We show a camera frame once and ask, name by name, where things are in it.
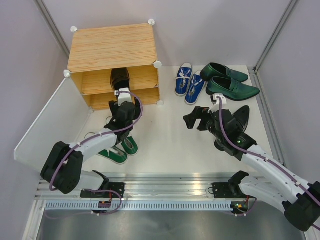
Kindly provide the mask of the black patent shoe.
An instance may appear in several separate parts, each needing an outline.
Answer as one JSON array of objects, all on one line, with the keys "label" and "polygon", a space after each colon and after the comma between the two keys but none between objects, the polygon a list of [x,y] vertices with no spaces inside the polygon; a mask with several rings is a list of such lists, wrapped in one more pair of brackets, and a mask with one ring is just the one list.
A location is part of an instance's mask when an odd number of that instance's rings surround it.
[{"label": "black patent shoe", "polygon": [[233,115],[231,121],[231,134],[236,135],[244,133],[248,127],[250,118],[250,107],[244,105],[239,108]]},{"label": "black patent shoe", "polygon": [[127,68],[114,68],[110,74],[110,84],[114,91],[130,88],[130,74]]}]

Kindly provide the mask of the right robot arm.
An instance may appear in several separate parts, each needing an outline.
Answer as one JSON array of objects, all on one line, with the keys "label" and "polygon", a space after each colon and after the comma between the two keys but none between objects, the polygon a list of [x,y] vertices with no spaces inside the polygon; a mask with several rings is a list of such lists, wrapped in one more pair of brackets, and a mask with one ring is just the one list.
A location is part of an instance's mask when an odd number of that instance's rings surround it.
[{"label": "right robot arm", "polygon": [[239,171],[228,181],[228,192],[239,198],[247,195],[262,200],[282,212],[290,224],[306,232],[311,227],[319,229],[320,183],[309,183],[272,159],[266,151],[245,133],[250,119],[250,108],[245,105],[235,113],[227,109],[210,111],[196,106],[183,117],[186,127],[208,131],[214,137],[214,146],[255,169],[272,185],[259,183],[249,173]]}]

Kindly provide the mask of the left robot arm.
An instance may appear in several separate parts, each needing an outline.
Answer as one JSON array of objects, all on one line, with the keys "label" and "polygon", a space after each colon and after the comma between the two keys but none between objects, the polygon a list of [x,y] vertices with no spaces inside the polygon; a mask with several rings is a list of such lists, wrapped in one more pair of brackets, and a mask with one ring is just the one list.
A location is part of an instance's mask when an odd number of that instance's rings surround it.
[{"label": "left robot arm", "polygon": [[53,146],[40,173],[51,191],[69,194],[76,189],[84,175],[83,162],[123,142],[143,113],[143,104],[136,95],[134,102],[110,101],[109,107],[112,118],[102,130],[78,143],[59,141]]}]

